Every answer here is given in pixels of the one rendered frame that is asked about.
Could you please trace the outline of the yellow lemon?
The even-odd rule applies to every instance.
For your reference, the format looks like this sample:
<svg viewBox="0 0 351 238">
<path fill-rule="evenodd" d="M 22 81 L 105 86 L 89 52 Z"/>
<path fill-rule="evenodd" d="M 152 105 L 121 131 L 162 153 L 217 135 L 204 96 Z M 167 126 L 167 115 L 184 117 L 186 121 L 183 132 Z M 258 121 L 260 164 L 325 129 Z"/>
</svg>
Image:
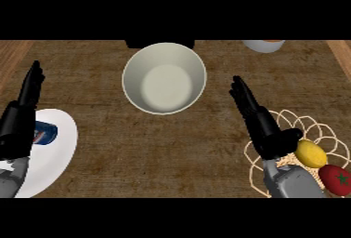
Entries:
<svg viewBox="0 0 351 238">
<path fill-rule="evenodd" d="M 320 168 L 326 165 L 328 162 L 326 152 L 322 149 L 322 147 L 310 140 L 302 139 L 298 142 L 295 156 L 299 162 L 311 168 Z"/>
</svg>

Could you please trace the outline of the beige woven placemat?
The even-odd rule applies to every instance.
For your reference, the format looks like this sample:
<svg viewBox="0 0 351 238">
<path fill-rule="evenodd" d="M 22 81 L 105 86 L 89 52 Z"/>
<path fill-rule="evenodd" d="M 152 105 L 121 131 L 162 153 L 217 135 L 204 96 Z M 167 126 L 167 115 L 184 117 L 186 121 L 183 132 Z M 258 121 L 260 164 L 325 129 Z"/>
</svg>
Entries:
<svg viewBox="0 0 351 238">
<path fill-rule="evenodd" d="M 274 120 L 279 126 L 288 126 L 289 128 L 298 127 L 302 130 L 302 138 L 314 142 L 325 150 L 328 155 L 328 164 L 338 165 L 342 169 L 351 172 L 351 149 L 348 145 L 341 141 L 332 127 L 320 123 L 310 115 L 298 116 L 288 109 L 279 112 L 271 111 Z M 269 189 L 258 187 L 255 184 L 255 173 L 260 173 L 263 178 L 264 168 L 261 156 L 254 152 L 254 144 L 249 141 L 243 146 L 243 156 L 251 163 L 248 169 L 248 182 L 249 187 L 266 198 L 270 198 Z"/>
</svg>

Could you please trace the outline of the red tomato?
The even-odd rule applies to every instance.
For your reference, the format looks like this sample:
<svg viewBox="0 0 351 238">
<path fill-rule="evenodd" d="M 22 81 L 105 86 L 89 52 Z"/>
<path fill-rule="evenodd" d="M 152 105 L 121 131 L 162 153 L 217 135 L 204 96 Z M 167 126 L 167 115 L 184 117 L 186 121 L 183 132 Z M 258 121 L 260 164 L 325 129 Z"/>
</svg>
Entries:
<svg viewBox="0 0 351 238">
<path fill-rule="evenodd" d="M 325 165 L 319 170 L 325 188 L 338 196 L 351 192 L 351 173 L 336 165 Z"/>
</svg>

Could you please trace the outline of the pale grey cup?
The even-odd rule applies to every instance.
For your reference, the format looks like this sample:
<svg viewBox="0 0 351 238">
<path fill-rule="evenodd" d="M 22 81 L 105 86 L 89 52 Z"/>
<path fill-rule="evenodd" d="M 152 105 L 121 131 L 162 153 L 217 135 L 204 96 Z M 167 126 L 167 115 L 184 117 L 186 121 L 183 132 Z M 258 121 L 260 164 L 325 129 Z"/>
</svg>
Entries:
<svg viewBox="0 0 351 238">
<path fill-rule="evenodd" d="M 273 53 L 276 52 L 282 46 L 285 41 L 264 41 L 264 40 L 243 40 L 245 46 L 260 53 Z"/>
</svg>

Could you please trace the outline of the blue can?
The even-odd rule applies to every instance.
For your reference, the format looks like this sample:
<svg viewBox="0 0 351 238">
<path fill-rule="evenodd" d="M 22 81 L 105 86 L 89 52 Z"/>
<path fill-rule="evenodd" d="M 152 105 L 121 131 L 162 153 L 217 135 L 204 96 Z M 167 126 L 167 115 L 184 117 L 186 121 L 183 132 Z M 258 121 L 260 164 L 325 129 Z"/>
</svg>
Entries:
<svg viewBox="0 0 351 238">
<path fill-rule="evenodd" d="M 49 145 L 58 136 L 58 126 L 46 123 L 46 122 L 35 122 L 34 128 L 34 138 L 33 143 L 38 145 Z"/>
</svg>

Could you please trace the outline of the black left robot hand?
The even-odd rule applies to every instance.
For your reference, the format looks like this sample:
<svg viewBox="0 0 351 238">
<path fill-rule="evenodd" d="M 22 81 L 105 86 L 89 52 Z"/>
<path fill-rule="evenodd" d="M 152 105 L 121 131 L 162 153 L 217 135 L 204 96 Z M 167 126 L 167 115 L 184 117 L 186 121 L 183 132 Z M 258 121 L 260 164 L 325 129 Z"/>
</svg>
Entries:
<svg viewBox="0 0 351 238">
<path fill-rule="evenodd" d="M 0 117 L 0 161 L 30 156 L 44 79 L 40 61 L 35 60 L 25 76 L 18 100 L 9 103 Z"/>
</svg>

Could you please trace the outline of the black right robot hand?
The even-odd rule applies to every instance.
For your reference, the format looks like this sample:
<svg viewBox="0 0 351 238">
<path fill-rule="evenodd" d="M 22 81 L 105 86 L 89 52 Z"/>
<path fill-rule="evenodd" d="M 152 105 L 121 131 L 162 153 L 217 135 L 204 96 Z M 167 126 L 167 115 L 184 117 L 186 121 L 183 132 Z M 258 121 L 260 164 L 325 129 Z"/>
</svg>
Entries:
<svg viewBox="0 0 351 238">
<path fill-rule="evenodd" d="M 249 138 L 264 160 L 279 159 L 298 149 L 302 131 L 294 127 L 282 130 L 269 109 L 255 100 L 239 75 L 233 76 L 229 94 L 243 117 Z"/>
</svg>

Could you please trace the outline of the white bowl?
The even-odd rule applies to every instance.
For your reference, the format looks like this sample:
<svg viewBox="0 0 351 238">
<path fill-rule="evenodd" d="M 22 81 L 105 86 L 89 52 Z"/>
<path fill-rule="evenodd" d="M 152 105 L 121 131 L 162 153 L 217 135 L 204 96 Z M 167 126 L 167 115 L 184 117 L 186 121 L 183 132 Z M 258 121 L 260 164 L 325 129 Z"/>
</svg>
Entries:
<svg viewBox="0 0 351 238">
<path fill-rule="evenodd" d="M 207 85 L 207 68 L 198 53 L 176 43 L 146 46 L 123 72 L 127 100 L 143 112 L 171 115 L 198 101 Z"/>
</svg>

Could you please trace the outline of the white plate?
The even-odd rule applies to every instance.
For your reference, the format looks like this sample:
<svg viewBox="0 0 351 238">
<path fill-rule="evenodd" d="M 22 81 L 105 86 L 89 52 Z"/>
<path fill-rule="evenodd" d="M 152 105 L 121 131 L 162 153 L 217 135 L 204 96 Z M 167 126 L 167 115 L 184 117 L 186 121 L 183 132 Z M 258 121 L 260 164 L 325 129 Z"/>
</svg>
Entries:
<svg viewBox="0 0 351 238">
<path fill-rule="evenodd" d="M 35 113 L 37 120 L 58 126 L 58 136 L 49 145 L 33 145 L 30 170 L 16 198 L 31 198 L 59 179 L 77 147 L 78 128 L 71 115 L 58 109 Z"/>
</svg>

